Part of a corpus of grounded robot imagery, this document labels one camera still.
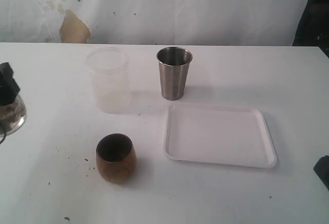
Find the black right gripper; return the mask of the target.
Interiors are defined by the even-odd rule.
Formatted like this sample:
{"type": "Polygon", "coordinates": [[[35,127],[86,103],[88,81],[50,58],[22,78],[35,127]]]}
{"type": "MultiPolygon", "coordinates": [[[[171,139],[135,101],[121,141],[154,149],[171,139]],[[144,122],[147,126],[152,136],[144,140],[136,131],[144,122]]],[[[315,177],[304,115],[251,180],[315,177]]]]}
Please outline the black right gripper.
{"type": "Polygon", "coordinates": [[[329,155],[321,157],[315,164],[313,170],[329,190],[329,155]]]}

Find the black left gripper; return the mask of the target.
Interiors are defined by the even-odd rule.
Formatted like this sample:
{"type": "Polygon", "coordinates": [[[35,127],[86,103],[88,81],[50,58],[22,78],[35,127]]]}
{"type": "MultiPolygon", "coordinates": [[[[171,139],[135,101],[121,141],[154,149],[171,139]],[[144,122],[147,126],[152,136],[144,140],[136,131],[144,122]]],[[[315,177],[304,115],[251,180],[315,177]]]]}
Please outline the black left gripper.
{"type": "Polygon", "coordinates": [[[12,104],[20,92],[20,87],[13,78],[13,69],[8,62],[1,63],[1,106],[12,104]]]}

